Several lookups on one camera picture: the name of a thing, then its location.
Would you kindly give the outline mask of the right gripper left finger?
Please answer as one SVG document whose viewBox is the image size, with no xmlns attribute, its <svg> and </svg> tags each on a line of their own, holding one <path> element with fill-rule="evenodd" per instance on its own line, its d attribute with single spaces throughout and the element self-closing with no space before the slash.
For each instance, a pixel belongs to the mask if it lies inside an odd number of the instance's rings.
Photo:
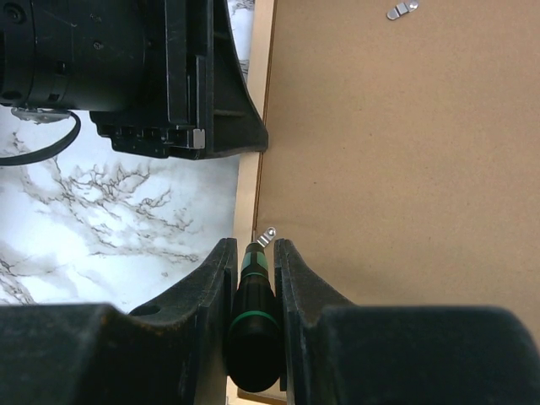
<svg viewBox="0 0 540 405">
<path fill-rule="evenodd" d="M 5 305 L 4 404 L 223 404 L 237 243 L 129 313 L 109 304 Z"/>
</svg>

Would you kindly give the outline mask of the green black screwdriver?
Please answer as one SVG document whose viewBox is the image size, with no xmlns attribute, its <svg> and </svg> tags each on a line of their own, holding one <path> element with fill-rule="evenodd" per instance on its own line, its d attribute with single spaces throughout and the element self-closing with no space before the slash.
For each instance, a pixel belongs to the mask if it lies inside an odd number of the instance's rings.
<svg viewBox="0 0 540 405">
<path fill-rule="evenodd" d="M 284 343 L 278 303 L 269 282 L 264 248 L 247 246 L 241 263 L 224 351 L 231 380 L 245 392 L 263 392 L 284 367 Z"/>
</svg>

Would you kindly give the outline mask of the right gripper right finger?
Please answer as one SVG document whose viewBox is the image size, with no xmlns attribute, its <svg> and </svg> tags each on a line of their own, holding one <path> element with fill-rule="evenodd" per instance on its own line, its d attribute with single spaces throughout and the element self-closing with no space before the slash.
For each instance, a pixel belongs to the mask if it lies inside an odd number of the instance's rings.
<svg viewBox="0 0 540 405">
<path fill-rule="evenodd" d="M 536 404 L 539 351 L 493 306 L 365 306 L 274 245 L 291 404 Z"/>
</svg>

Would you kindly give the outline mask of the wooden picture frame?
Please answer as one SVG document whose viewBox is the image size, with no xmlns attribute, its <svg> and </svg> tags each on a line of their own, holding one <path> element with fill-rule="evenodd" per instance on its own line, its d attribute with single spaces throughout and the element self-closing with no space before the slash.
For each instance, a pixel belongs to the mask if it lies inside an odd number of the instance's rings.
<svg viewBox="0 0 540 405">
<path fill-rule="evenodd" d="M 365 306 L 493 306 L 539 351 L 539 4 L 258 1 L 237 223 Z"/>
</svg>

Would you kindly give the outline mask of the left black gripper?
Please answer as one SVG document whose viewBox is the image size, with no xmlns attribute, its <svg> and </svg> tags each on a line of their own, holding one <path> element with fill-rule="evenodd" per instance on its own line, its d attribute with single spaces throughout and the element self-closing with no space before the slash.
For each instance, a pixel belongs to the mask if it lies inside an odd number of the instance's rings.
<svg viewBox="0 0 540 405">
<path fill-rule="evenodd" d="M 159 158 L 261 153 L 226 1 L 208 2 L 210 129 L 188 72 L 184 1 L 4 1 L 1 103 L 29 119 L 87 111 L 115 150 Z"/>
</svg>

